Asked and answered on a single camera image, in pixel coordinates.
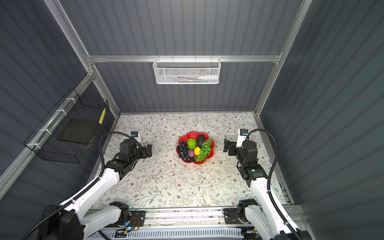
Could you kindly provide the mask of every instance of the fruit bowl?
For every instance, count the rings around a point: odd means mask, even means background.
[[[194,132],[194,131],[192,131],[192,132],[187,133],[187,134],[184,135],[184,136],[181,136],[181,137],[179,138],[179,141],[178,141],[177,143],[179,144],[181,141],[187,141],[187,140],[190,139],[190,138],[194,138],[195,140],[197,140],[197,137],[198,137],[199,135],[203,135],[203,136],[205,137],[205,140],[208,140],[208,139],[209,139],[209,136],[208,136],[206,133],[204,133],[204,132]],[[192,163],[197,164],[197,165],[201,165],[201,164],[205,163],[205,161],[206,161],[207,159],[210,159],[210,158],[214,155],[214,153],[215,153],[215,151],[214,151],[214,147],[215,147],[215,142],[212,140],[212,144],[211,144],[211,153],[210,153],[210,154],[209,154],[203,161],[200,161],[200,162],[194,161],[194,162],[192,162]]]

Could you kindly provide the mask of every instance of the white cable tie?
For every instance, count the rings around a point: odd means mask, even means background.
[[[58,109],[58,110],[56,110],[56,112],[63,112],[65,115],[67,115],[67,113],[65,112],[64,109]]]
[[[52,135],[52,133],[49,131],[49,129],[40,129],[39,131],[46,131],[49,133],[49,135]]]
[[[38,147],[40,147],[40,143],[27,143],[27,145],[32,145],[32,146],[38,146]]]
[[[66,98],[66,100],[72,100],[74,103],[76,103],[74,98]]]

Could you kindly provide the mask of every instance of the aluminum frame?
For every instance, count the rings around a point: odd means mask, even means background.
[[[143,228],[191,228],[191,227],[251,227],[250,223],[225,224],[223,209],[236,206],[223,207],[179,207],[179,208],[152,208],[152,209],[130,209],[131,211],[145,211]],[[283,208],[292,220],[301,227],[307,225],[307,219],[301,205],[283,205]],[[99,211],[99,209],[88,210],[85,216]]]
[[[312,4],[312,0],[303,0],[300,4],[300,7],[297,11],[297,14],[295,16],[295,19],[291,25],[291,28],[288,32],[288,35],[284,41],[283,47],[281,49],[281,56],[280,61],[275,65],[275,67],[272,69],[272,72],[268,78],[267,83],[265,84],[264,90],[260,96],[260,99],[256,105],[255,112],[259,116],[262,112],[264,105],[266,103],[266,100],[268,99],[269,94],[271,93],[272,87],[276,82],[277,77],[279,76],[279,73],[281,71],[281,68],[284,65],[285,59],[292,47],[292,44],[296,38],[297,33],[299,32],[299,29],[301,27],[301,24],[303,23],[303,20],[305,16],[307,15],[308,9],[310,8]]]
[[[82,94],[85,89],[87,89],[87,87],[91,84],[94,78],[95,75],[93,73],[88,73],[79,83],[79,85],[75,88],[75,90],[69,94],[67,99],[65,99],[57,109],[63,109],[70,101],[72,101],[70,98],[74,98],[77,93]],[[47,126],[52,123],[52,121],[58,116],[59,113],[59,111],[55,111],[55,113],[46,121],[46,123],[41,128],[47,128]],[[36,142],[37,139],[40,138],[42,133],[42,131],[38,131],[30,141],[30,143]],[[21,172],[23,172],[23,170],[26,168],[26,166],[29,164],[29,162],[34,156],[35,152],[33,152],[27,147],[24,147],[23,150],[12,161],[12,163],[0,175],[0,199],[5,195],[5,193],[20,176]]]
[[[120,115],[134,115],[134,114],[182,114],[182,113],[254,113],[254,110],[247,111],[175,111],[175,112],[135,112],[135,113],[120,113]]]
[[[263,125],[263,122],[260,118],[260,116],[257,116],[255,115],[254,116],[255,118],[255,122],[256,122],[256,125],[258,128],[262,128],[262,129],[265,129],[264,128],[264,125]],[[273,151],[273,148],[272,148],[272,145],[271,145],[271,142],[269,141],[269,138],[268,138],[268,135],[265,133],[265,132],[259,132],[261,137],[262,137],[262,140],[263,140],[263,143],[264,143],[264,146],[265,146],[265,149],[266,149],[266,152],[269,156],[269,159],[271,160],[271,162],[275,159],[275,152]],[[281,186],[281,190],[282,191],[285,191],[286,194],[287,194],[287,198],[288,198],[288,201],[290,204],[294,205],[295,202],[293,201],[293,198],[292,198],[292,195],[291,195],[291,192],[289,191],[289,188],[287,186],[287,182],[285,181],[284,179],[284,176],[283,176],[283,173],[281,171],[281,168],[279,166],[279,163],[277,162],[276,165],[275,165],[275,174],[276,174],[276,177],[277,177],[277,180],[279,181],[280,183],[280,186]]]
[[[86,59],[91,63],[153,63],[153,60],[160,62],[273,62],[280,61],[280,55],[266,55],[266,56],[129,56],[129,55],[90,55]]]
[[[65,13],[65,10],[61,5],[60,0],[44,0],[44,2],[47,5],[53,17],[55,18],[57,24],[63,31],[68,42],[71,44],[73,50],[75,51],[77,57],[81,61],[82,65],[84,66],[85,70],[89,73],[95,72],[98,79],[96,79],[93,83],[99,90],[101,97],[108,100],[109,108],[113,116],[117,118],[120,114],[120,110],[115,100],[113,99],[112,95],[108,91],[108,88],[105,85],[105,82],[103,81],[96,67],[86,59],[86,57],[88,56],[88,51],[85,48],[84,44],[82,43],[74,26],[72,25],[68,15]]]

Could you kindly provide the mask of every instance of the avocado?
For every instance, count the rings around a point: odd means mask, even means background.
[[[205,142],[205,136],[204,135],[199,135],[197,137],[197,146],[201,147],[203,145],[203,142]]]

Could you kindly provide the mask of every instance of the green fruit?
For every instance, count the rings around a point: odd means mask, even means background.
[[[188,144],[189,149],[195,149],[197,147],[196,139],[194,139],[192,137],[190,139],[188,139],[187,144]]]

